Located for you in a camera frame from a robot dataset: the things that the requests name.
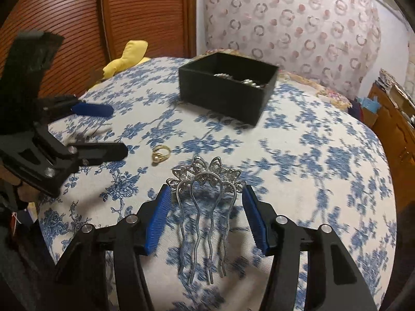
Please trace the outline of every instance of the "blue floral tablecloth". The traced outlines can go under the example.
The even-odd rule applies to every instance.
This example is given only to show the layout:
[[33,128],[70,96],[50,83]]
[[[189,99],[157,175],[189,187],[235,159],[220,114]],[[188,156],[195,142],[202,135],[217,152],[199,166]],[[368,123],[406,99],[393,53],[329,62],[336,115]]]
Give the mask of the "blue floral tablecloth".
[[[50,253],[58,261],[74,232],[86,222],[97,227],[116,224],[155,198],[171,168],[195,155],[208,163],[220,156],[240,168],[261,200],[299,225],[330,224],[357,263],[373,298],[380,305],[387,289],[396,246],[396,209],[389,167],[375,134],[330,104],[287,83],[275,92],[256,127],[180,101],[178,67],[182,58],[157,58],[133,67],[88,91],[83,99],[111,104],[110,119],[71,116],[50,125],[64,143],[80,134],[92,141],[122,141],[126,160],[84,167],[70,176],[58,198],[44,198],[39,221]],[[151,149],[165,144],[171,157],[151,163]],[[191,266],[195,210],[186,201],[185,269],[178,275],[180,210],[173,200],[160,243],[143,258],[148,288],[157,311],[258,310],[272,257],[254,244],[240,194],[230,219],[228,276],[221,278],[214,253],[214,284],[207,284],[207,242],[199,247],[196,277],[187,284]],[[201,205],[205,235],[208,202]],[[223,233],[224,211],[215,212],[214,245]],[[307,258],[301,256],[297,301],[304,307]],[[110,301],[117,309],[111,253],[107,253]],[[76,299],[72,300],[76,309]]]

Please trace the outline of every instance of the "wooden cabinet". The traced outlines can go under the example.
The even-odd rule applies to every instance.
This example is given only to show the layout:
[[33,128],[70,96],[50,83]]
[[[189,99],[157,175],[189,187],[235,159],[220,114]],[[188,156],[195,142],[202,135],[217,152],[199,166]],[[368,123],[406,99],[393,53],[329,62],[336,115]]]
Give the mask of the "wooden cabinet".
[[65,37],[39,96],[82,95],[91,72],[119,58],[129,40],[146,56],[196,55],[196,0],[19,0],[0,28],[0,74],[19,31]]
[[372,127],[385,151],[391,170],[396,209],[401,211],[415,201],[415,130],[395,107],[388,95],[376,85],[369,98],[378,97],[382,107]]

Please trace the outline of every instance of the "wooden door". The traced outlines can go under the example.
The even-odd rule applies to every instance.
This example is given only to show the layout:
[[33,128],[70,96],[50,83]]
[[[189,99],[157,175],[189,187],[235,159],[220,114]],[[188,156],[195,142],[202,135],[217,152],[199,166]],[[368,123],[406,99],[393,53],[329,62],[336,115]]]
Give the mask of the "wooden door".
[[129,40],[146,40],[146,56],[186,57],[187,0],[103,0],[111,55],[120,57]]

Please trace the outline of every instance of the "yellow cushion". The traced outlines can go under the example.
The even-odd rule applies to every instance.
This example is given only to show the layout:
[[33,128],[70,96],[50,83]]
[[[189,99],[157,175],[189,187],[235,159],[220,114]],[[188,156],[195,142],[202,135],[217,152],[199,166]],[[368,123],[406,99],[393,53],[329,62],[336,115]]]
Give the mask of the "yellow cushion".
[[149,58],[145,58],[144,54],[149,46],[147,41],[128,41],[122,52],[121,58],[113,60],[103,69],[104,78],[111,78],[114,74],[124,71],[137,64],[146,62]]

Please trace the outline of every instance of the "silver hair comb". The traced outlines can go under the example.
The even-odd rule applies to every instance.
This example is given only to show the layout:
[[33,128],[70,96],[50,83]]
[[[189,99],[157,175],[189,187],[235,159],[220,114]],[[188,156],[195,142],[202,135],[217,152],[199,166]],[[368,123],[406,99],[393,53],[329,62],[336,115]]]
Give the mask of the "silver hair comb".
[[170,188],[173,190],[176,190],[176,197],[177,202],[179,204],[180,212],[181,212],[181,220],[180,220],[180,230],[182,234],[182,244],[180,247],[180,268],[179,273],[183,272],[184,267],[184,255],[183,255],[183,246],[185,242],[185,232],[184,232],[184,210],[183,206],[180,200],[179,191],[180,188],[183,185],[190,185],[190,197],[192,198],[192,201],[196,207],[197,215],[196,215],[196,234],[197,234],[197,240],[193,247],[193,263],[192,263],[192,270],[189,278],[189,284],[193,282],[195,272],[196,272],[196,265],[197,265],[197,258],[198,258],[198,246],[200,243],[200,230],[199,230],[199,220],[200,220],[200,208],[196,202],[196,199],[193,194],[193,185],[194,182],[198,182],[201,186],[203,186],[205,183],[210,183],[212,188],[215,188],[217,185],[220,186],[220,192],[219,196],[217,197],[212,210],[210,211],[210,229],[208,233],[208,244],[209,244],[209,261],[208,261],[208,271],[209,271],[209,278],[210,283],[213,284],[213,273],[212,273],[212,256],[213,256],[213,249],[212,249],[212,232],[213,232],[213,212],[221,199],[223,198],[224,193],[233,193],[233,198],[229,207],[229,210],[227,212],[227,218],[226,218],[226,230],[225,234],[223,236],[223,250],[224,250],[224,256],[222,258],[222,271],[223,276],[226,276],[225,271],[225,261],[227,257],[227,248],[225,245],[225,242],[227,240],[227,236],[229,233],[229,219],[230,214],[232,211],[232,208],[236,201],[236,195],[237,193],[242,193],[242,189],[246,185],[245,181],[238,180],[239,176],[241,175],[240,169],[232,169],[232,168],[226,168],[222,165],[222,161],[220,157],[215,157],[212,159],[212,161],[209,164],[209,167],[207,166],[206,162],[203,160],[203,158],[199,156],[195,156],[193,159],[193,162],[188,166],[182,166],[182,167],[176,167],[172,169],[173,175],[177,177],[177,179],[167,179],[166,183],[170,186]]

